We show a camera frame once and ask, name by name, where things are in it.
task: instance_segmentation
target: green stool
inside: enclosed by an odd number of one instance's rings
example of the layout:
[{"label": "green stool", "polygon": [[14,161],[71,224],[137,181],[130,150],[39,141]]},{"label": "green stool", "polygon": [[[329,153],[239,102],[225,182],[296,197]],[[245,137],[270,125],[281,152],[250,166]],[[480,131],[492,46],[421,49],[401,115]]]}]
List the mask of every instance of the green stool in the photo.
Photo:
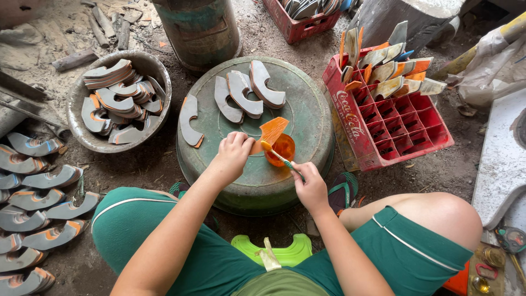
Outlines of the green stool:
[{"label": "green stool", "polygon": [[[294,267],[301,263],[303,260],[312,256],[312,245],[310,242],[310,238],[306,234],[294,234],[293,240],[294,241],[292,242],[292,244],[286,248],[272,248],[274,255],[276,255],[276,259],[278,259],[281,266]],[[234,248],[238,249],[243,254],[254,260],[254,262],[258,263],[261,266],[264,266],[261,257],[254,255],[254,253],[258,252],[261,249],[265,249],[265,247],[260,248],[258,246],[255,246],[253,243],[250,242],[250,238],[248,237],[248,235],[236,235],[232,239],[230,244],[233,245]]]}]

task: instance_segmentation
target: orange cup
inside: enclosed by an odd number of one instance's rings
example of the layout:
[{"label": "orange cup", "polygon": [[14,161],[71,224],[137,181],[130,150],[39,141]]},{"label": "orange cup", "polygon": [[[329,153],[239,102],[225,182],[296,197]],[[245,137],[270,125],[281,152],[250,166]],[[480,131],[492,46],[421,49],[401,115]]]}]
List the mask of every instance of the orange cup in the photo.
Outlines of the orange cup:
[{"label": "orange cup", "polygon": [[[274,145],[272,145],[272,149],[274,149],[279,155],[283,156],[284,159],[292,161],[294,159],[294,154],[296,153],[296,144],[289,135],[281,134]],[[265,151],[264,154],[267,161],[273,166],[279,167],[285,165],[285,163],[279,160],[272,152]]]}]

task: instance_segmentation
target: toothbrush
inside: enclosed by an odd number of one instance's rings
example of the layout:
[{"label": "toothbrush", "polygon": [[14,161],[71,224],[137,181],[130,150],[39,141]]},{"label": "toothbrush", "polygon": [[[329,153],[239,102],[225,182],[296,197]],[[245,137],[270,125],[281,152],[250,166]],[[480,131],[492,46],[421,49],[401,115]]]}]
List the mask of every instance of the toothbrush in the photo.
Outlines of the toothbrush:
[{"label": "toothbrush", "polygon": [[274,149],[272,149],[272,146],[271,146],[269,143],[267,143],[267,142],[265,142],[265,141],[262,140],[262,141],[261,141],[261,147],[263,147],[263,150],[271,152],[271,153],[274,154],[279,160],[283,161],[283,162],[285,163],[285,165],[286,165],[289,169],[291,169],[291,170],[295,171],[296,173],[298,173],[298,174],[300,175],[301,179],[303,180],[303,182],[305,182],[305,178],[303,177],[303,175],[301,175],[300,172],[298,172],[294,167],[292,167],[292,164],[290,163],[290,161],[284,159],[283,156],[281,156],[281,155],[279,155],[278,153],[276,153],[276,151],[274,151]]}]

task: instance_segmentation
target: hand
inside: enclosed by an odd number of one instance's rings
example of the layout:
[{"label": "hand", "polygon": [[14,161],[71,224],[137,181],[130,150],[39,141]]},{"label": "hand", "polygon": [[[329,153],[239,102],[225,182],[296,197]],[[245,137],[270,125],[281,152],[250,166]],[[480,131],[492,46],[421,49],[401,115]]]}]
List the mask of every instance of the hand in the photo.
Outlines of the hand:
[{"label": "hand", "polygon": [[203,174],[209,174],[213,182],[228,186],[243,174],[248,153],[256,142],[253,137],[241,132],[231,132],[219,143],[219,151]]},{"label": "hand", "polygon": [[297,164],[292,162],[292,166],[300,172],[305,178],[305,184],[301,176],[295,171],[290,171],[294,177],[296,193],[301,203],[307,208],[312,216],[318,212],[326,210],[329,207],[329,198],[327,197],[327,185],[320,176],[318,169],[312,162]]}]

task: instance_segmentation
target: green barrel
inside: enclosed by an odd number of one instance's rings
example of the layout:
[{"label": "green barrel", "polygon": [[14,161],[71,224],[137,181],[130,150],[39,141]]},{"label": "green barrel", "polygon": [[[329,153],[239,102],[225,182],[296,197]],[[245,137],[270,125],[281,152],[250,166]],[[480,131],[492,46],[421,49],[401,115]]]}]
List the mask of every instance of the green barrel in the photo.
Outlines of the green barrel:
[{"label": "green barrel", "polygon": [[238,57],[243,42],[230,0],[153,0],[177,58],[201,76]]},{"label": "green barrel", "polygon": [[[263,62],[270,74],[268,87],[285,91],[286,104],[277,110],[265,107],[260,119],[245,116],[243,123],[232,123],[221,114],[214,99],[215,76],[226,77],[232,70],[248,75],[252,60]],[[210,164],[217,154],[219,142],[229,132],[242,131],[259,139],[259,127],[278,116],[289,120],[284,133],[290,135],[296,144],[294,161],[312,161],[323,177],[327,174],[334,152],[330,109],[316,83],[297,67],[272,57],[240,57],[211,69],[188,94],[197,98],[198,109],[197,118],[190,121],[190,126],[205,135],[201,146],[196,149],[185,142],[180,127],[177,130],[177,158],[189,184],[193,184]],[[250,93],[248,99],[259,100],[254,93]],[[236,107],[231,99],[228,103]],[[285,211],[298,203],[288,168],[271,165],[260,152],[248,158],[243,175],[221,191],[214,206],[238,215],[265,216]]]}]

